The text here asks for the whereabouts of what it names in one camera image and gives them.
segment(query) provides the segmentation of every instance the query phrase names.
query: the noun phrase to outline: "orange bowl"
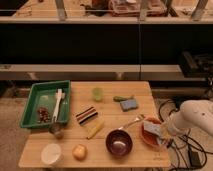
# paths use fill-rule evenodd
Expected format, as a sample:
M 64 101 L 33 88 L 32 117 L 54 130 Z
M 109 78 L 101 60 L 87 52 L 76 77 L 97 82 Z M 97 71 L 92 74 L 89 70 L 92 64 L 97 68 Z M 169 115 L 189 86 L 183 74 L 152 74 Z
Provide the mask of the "orange bowl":
M 161 121 L 158 120 L 157 118 L 154 118 L 154 117 L 147 117 L 144 120 L 150 121 L 154 124 L 161 124 Z M 151 147 L 154 147 L 154 148 L 157 148 L 157 149 L 165 147 L 165 146 L 159 146 L 158 145 L 158 142 L 157 142 L 158 136 L 157 135 L 152 134 L 152 133 L 144 130 L 143 122 L 142 122 L 141 127 L 140 127 L 140 137 L 146 144 L 148 144 Z

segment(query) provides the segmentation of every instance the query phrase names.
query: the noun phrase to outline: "small cup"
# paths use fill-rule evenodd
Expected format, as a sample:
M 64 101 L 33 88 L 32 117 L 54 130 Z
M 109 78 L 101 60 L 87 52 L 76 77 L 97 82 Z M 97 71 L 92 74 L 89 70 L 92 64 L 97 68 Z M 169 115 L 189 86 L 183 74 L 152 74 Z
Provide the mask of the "small cup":
M 96 87 L 92 90 L 92 98 L 96 102 L 103 100 L 103 90 L 102 88 Z
M 62 159 L 62 150 L 58 144 L 52 143 L 44 147 L 41 152 L 41 161 L 48 166 L 56 166 Z

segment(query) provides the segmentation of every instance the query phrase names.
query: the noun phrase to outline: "black cable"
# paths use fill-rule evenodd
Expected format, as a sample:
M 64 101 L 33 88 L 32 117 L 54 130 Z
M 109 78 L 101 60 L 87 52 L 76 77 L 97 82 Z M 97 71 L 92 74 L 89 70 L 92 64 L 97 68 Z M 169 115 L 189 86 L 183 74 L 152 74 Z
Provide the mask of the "black cable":
M 186 142 L 190 147 L 194 148 L 195 146 L 192 145 L 191 143 L 189 143 L 188 141 L 186 141 L 184 138 L 180 137 L 180 139 L 184 142 Z M 195 139 L 193 139 L 192 137 L 187 136 L 187 139 L 191 140 L 192 142 L 194 142 L 199 148 L 196 147 L 196 149 L 198 149 L 198 151 L 202 152 L 204 154 L 204 163 L 200 166 L 200 167 L 192 167 L 190 168 L 191 170 L 196 170 L 196 169 L 201 169 L 203 168 L 206 163 L 207 163 L 207 153 L 205 152 L 204 148 L 202 147 L 202 145 L 197 142 Z
M 177 150 L 178 150 L 178 152 L 179 152 L 179 154 L 180 154 L 181 158 L 183 159 L 183 162 L 184 162 L 184 164 L 186 165 L 186 168 L 188 169 L 188 168 L 189 168 L 189 166 L 188 166 L 188 164 L 187 164 L 187 162 L 186 162 L 185 158 L 183 157 L 182 152 L 181 152 L 179 149 L 177 149 Z
M 189 129 L 189 131 L 188 131 L 188 133 L 186 135 L 189 136 L 190 133 L 191 133 L 191 129 Z M 185 137 L 185 135 L 183 135 L 182 138 L 185 138 L 186 139 L 185 141 L 188 142 L 188 139 L 187 139 L 187 137 Z M 181 150 L 181 149 L 187 147 L 188 144 L 186 142 L 184 142 L 185 144 L 183 144 L 180 147 L 179 146 L 174 147 L 174 146 L 172 146 L 172 144 L 171 144 L 171 146 L 174 147 L 174 148 L 176 148 L 176 149 L 178 149 L 178 150 Z
M 203 151 L 201 151 L 201 149 L 195 147 L 195 146 L 192 145 L 192 144 L 190 144 L 190 146 L 191 146 L 192 148 L 196 149 L 197 151 L 203 152 Z M 204 152 L 205 152 L 206 154 L 213 155 L 213 152 L 206 151 L 206 150 L 204 150 Z
M 174 150 L 174 152 L 175 152 L 175 154 L 177 156 L 177 160 L 178 160 L 177 167 L 175 165 L 173 165 L 173 164 L 172 164 L 172 166 L 174 168 L 178 168 L 178 167 L 180 167 L 180 156 L 178 155 L 178 152 L 177 152 L 176 148 L 174 148 L 174 147 L 171 147 L 171 148 Z
M 173 102 L 173 100 L 169 99 L 169 100 L 163 102 L 158 108 L 158 115 L 159 115 L 159 118 L 162 122 L 164 121 L 164 119 L 163 119 L 162 114 L 161 114 L 161 109 L 168 103 L 174 103 L 174 102 Z

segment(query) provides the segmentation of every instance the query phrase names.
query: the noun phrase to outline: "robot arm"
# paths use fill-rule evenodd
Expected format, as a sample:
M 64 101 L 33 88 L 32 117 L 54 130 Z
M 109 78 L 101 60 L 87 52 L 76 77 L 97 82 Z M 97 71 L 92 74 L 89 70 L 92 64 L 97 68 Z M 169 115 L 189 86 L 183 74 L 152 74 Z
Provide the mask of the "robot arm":
M 210 100 L 185 101 L 181 104 L 180 111 L 172 113 L 163 124 L 172 136 L 183 135 L 193 126 L 213 136 L 213 102 Z

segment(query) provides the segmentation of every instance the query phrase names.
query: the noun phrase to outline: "electrical cord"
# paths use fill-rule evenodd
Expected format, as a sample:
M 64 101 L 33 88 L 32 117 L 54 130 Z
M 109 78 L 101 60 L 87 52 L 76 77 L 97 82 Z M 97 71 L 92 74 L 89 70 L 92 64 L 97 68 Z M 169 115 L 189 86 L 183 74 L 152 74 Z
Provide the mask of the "electrical cord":
M 182 141 L 184 141 L 184 142 L 186 142 L 190 147 L 192 147 L 192 148 L 194 148 L 194 145 L 192 145 L 191 143 L 189 143 L 188 141 L 186 141 L 184 138 L 182 138 L 182 137 L 179 137 Z M 193 138 L 191 138 L 191 137 L 189 137 L 189 136 L 187 136 L 187 139 L 189 139 L 189 140 L 191 140 L 192 142 L 194 142 L 199 148 L 197 148 L 197 149 L 199 149 L 198 151 L 200 151 L 200 152 L 202 152 L 203 154 L 204 154 L 204 162 L 203 162 L 203 164 L 200 166 L 200 167 L 189 167 L 189 168 L 185 168 L 185 167 L 179 167 L 179 168 L 172 168 L 172 169 L 170 169 L 169 171 L 175 171 L 175 170 L 196 170 L 196 169 L 202 169 L 205 165 L 206 165 L 206 163 L 207 163 L 207 154 L 206 154 L 206 152 L 205 152 L 205 150 L 204 150 L 204 148 L 201 146 L 201 144 L 199 144 L 196 140 L 194 140 Z
M 180 154 L 181 158 L 183 159 L 183 162 L 184 162 L 184 164 L 185 164 L 186 168 L 188 169 L 188 168 L 189 168 L 189 166 L 188 166 L 188 164 L 187 164 L 187 162 L 186 162 L 185 158 L 183 157 L 182 152 L 181 152 L 179 149 L 177 149 L 177 151 L 179 152 L 179 154 Z
M 180 156 L 178 155 L 177 149 L 175 147 L 171 147 L 171 148 L 174 150 L 174 152 L 175 152 L 175 154 L 177 156 L 177 160 L 178 160 L 177 167 L 174 164 L 171 164 L 171 165 L 174 168 L 178 168 L 178 167 L 180 167 Z
M 206 154 L 209 154 L 209 155 L 213 155 L 213 152 L 210 152 L 210 151 L 206 151 L 206 150 L 204 150 L 204 151 L 202 151 L 201 149 L 199 149 L 199 148 L 197 148 L 197 147 L 195 147 L 194 145 L 192 145 L 192 144 L 190 144 L 190 146 L 192 147 L 192 148 L 194 148 L 194 149 L 196 149 L 197 151 L 200 151 L 200 152 L 205 152 Z
M 161 120 L 162 122 L 164 121 L 164 119 L 163 119 L 163 117 L 162 117 L 161 109 L 162 109 L 166 104 L 168 104 L 168 103 L 174 103 L 174 101 L 171 100 L 171 99 L 166 100 L 166 101 L 163 102 L 163 103 L 159 106 L 159 108 L 158 108 L 158 115 L 159 115 L 159 118 L 160 118 L 160 120 Z

